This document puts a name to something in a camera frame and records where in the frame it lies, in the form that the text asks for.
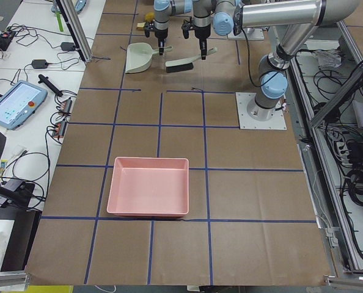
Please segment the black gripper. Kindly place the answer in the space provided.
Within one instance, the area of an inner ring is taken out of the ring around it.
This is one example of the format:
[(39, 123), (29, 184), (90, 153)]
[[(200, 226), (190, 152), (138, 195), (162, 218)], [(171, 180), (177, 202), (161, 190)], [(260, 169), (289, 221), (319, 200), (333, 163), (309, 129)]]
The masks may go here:
[(184, 39), (189, 38), (189, 32), (194, 31), (195, 37), (199, 40), (201, 59), (207, 58), (207, 38), (211, 34), (211, 19), (210, 18), (189, 18), (183, 20), (181, 26)]
[(159, 55), (164, 54), (165, 41), (168, 36), (168, 22), (159, 22), (153, 20), (151, 22), (146, 22), (144, 25), (144, 34), (149, 38), (150, 34), (153, 32), (155, 37), (158, 39)]

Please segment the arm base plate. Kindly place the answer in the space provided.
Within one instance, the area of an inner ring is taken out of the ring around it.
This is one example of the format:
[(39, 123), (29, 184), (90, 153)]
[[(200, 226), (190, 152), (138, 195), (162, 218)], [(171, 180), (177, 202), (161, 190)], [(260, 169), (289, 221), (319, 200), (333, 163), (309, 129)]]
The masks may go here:
[[(265, 39), (261, 28), (245, 28), (244, 29), (249, 41), (263, 41)], [(234, 35), (233, 32), (227, 35), (228, 40), (243, 40), (244, 34)]]
[(263, 109), (255, 102), (256, 93), (236, 92), (236, 106), (241, 130), (286, 131), (284, 111), (278, 101), (274, 108)]

